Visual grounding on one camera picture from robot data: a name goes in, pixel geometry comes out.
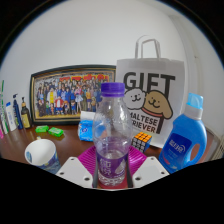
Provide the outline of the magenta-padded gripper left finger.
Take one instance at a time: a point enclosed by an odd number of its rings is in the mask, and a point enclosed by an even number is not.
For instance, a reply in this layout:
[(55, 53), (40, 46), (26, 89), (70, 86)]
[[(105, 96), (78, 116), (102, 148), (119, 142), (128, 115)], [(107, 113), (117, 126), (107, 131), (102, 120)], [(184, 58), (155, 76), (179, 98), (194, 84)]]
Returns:
[(78, 157), (69, 157), (57, 176), (84, 188), (97, 186), (96, 151), (92, 146)]

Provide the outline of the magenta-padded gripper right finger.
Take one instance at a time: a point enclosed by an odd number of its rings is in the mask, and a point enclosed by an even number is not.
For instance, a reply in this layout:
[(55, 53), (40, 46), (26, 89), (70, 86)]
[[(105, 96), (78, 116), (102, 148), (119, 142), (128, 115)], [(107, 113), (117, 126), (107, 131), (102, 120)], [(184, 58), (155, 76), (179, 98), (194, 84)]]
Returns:
[(129, 149), (128, 164), (134, 188), (143, 187), (169, 175), (156, 157), (147, 157), (134, 147)]

